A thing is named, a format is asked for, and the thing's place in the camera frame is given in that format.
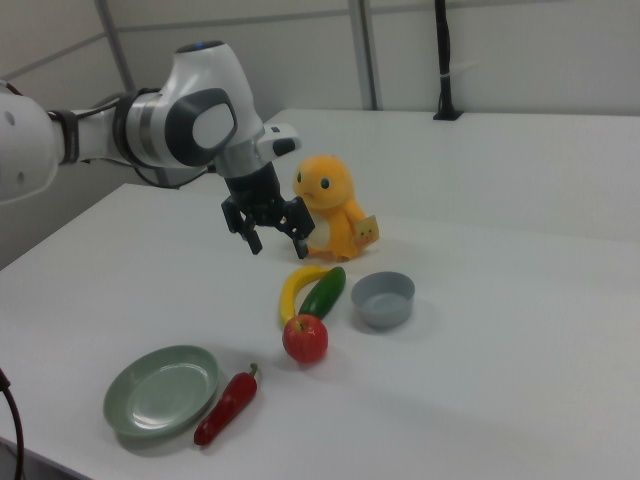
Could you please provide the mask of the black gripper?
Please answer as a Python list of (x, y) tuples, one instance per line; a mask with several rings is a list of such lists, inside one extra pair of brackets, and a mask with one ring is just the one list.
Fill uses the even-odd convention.
[(308, 238), (315, 224), (300, 197), (285, 200), (281, 196), (272, 164), (247, 176), (226, 178), (225, 182), (230, 192), (222, 203), (225, 220), (229, 230), (247, 242), (253, 255), (263, 248), (256, 231), (260, 226), (273, 227), (287, 235), (299, 259), (308, 256)]

